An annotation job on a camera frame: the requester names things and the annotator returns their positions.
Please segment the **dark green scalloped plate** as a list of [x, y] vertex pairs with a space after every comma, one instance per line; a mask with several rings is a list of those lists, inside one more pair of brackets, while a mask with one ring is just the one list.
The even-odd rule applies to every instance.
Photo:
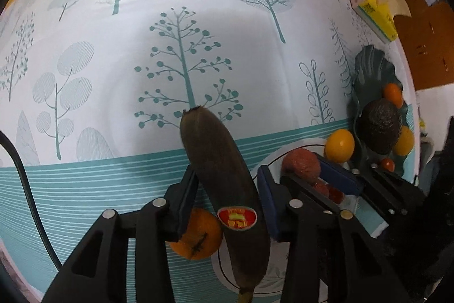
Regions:
[[382, 88], [387, 83], [395, 83], [402, 87], [401, 81], [396, 77], [396, 68], [385, 57], [385, 52], [376, 49], [373, 45], [365, 46], [355, 57], [355, 78], [352, 84], [352, 103], [355, 107], [353, 133], [358, 143], [354, 160], [364, 162], [371, 160], [377, 162], [388, 157], [395, 163], [395, 173], [405, 180], [413, 183], [415, 178], [416, 154], [411, 150], [409, 154], [399, 156], [392, 151], [381, 154], [367, 146], [363, 141], [365, 126], [361, 123], [361, 115], [367, 104], [382, 97]]

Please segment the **dark brown avocado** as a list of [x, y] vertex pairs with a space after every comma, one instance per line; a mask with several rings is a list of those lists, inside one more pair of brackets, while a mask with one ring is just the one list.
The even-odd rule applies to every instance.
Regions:
[[357, 126], [361, 142], [377, 154], [389, 154], [402, 130], [402, 117], [397, 107], [386, 99], [368, 103]]

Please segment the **tree print tablecloth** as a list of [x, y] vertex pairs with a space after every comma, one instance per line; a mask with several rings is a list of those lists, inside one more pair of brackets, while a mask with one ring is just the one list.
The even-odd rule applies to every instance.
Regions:
[[194, 106], [249, 168], [319, 149], [353, 119], [366, 45], [413, 108], [402, 48], [349, 0], [17, 0], [1, 14], [1, 130], [64, 261], [104, 210], [135, 211], [181, 179], [179, 123]]

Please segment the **overripe brown banana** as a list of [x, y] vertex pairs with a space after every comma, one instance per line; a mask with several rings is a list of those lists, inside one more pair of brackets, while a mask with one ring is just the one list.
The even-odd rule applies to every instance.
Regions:
[[180, 136], [222, 224], [238, 301], [251, 302], [267, 272], [271, 242], [258, 190], [234, 139], [210, 110], [184, 112]]

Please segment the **reddish lychee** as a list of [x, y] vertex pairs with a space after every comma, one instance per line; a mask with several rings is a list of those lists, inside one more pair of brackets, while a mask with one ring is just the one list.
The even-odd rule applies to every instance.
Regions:
[[313, 185], [312, 188], [316, 190], [319, 194], [324, 195], [325, 197], [329, 197], [329, 189], [327, 185], [320, 180], [317, 180]]
[[282, 160], [282, 174], [293, 174], [313, 185], [319, 179], [321, 166], [318, 157], [307, 149], [294, 149]]

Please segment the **yellow tissue box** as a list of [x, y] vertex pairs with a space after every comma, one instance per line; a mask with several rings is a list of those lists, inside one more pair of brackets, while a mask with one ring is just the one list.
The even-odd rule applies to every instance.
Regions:
[[394, 17], [411, 18], [405, 0], [349, 0], [355, 13], [375, 32], [384, 43], [398, 38]]

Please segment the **wooden cabinet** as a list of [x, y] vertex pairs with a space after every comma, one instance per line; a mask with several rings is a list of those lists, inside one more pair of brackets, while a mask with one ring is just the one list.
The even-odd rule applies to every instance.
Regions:
[[405, 1], [412, 16], [397, 15], [394, 22], [415, 90], [453, 83], [453, 9], [444, 1]]

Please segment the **red cherry tomato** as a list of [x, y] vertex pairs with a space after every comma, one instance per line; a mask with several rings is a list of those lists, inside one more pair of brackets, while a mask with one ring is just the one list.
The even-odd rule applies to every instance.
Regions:
[[327, 184], [326, 187], [329, 192], [329, 199], [335, 204], [341, 204], [345, 198], [344, 193], [331, 184]]
[[394, 172], [396, 165], [391, 158], [382, 158], [380, 161], [381, 168], [385, 169], [388, 172]]

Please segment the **orange mandarin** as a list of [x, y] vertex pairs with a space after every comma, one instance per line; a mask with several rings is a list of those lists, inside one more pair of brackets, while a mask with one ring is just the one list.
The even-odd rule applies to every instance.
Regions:
[[397, 109], [403, 106], [404, 100], [402, 95], [402, 88], [395, 83], [389, 83], [382, 89], [382, 95], [384, 99], [394, 104]]

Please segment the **round white printed placemat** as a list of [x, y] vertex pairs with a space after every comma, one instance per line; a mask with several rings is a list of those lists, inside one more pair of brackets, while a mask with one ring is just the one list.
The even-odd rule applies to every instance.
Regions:
[[[324, 138], [308, 138], [284, 145], [282, 148], [268, 155], [251, 170], [254, 183], [257, 184], [257, 170], [261, 165], [268, 165], [273, 178], [276, 182], [279, 182], [282, 160], [288, 152], [293, 149], [304, 148], [317, 154], [324, 155], [325, 143], [326, 140]], [[267, 272], [260, 284], [255, 287], [254, 298], [279, 298], [284, 284], [289, 247], [290, 244], [288, 242], [278, 243], [271, 239]], [[213, 271], [218, 280], [228, 290], [238, 293], [239, 286], [233, 275], [228, 247], [225, 240], [222, 241], [220, 249], [212, 255], [211, 262]]]

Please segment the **large yellow orange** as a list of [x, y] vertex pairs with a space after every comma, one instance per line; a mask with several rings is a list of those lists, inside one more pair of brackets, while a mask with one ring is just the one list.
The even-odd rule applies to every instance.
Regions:
[[414, 147], [414, 135], [407, 126], [402, 126], [402, 130], [397, 143], [393, 146], [392, 152], [397, 156], [407, 156]]

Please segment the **small yellow-orange citrus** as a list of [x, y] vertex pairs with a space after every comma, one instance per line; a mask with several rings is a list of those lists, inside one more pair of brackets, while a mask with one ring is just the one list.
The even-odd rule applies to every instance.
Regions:
[[337, 164], [347, 162], [354, 150], [355, 140], [351, 132], [346, 129], [334, 131], [325, 143], [325, 157]]

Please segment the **small orange persimmon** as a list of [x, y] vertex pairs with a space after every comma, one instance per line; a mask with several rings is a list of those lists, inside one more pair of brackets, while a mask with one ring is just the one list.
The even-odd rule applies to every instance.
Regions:
[[193, 208], [186, 232], [177, 242], [169, 242], [173, 252], [189, 261], [210, 258], [223, 239], [218, 219], [202, 208]]

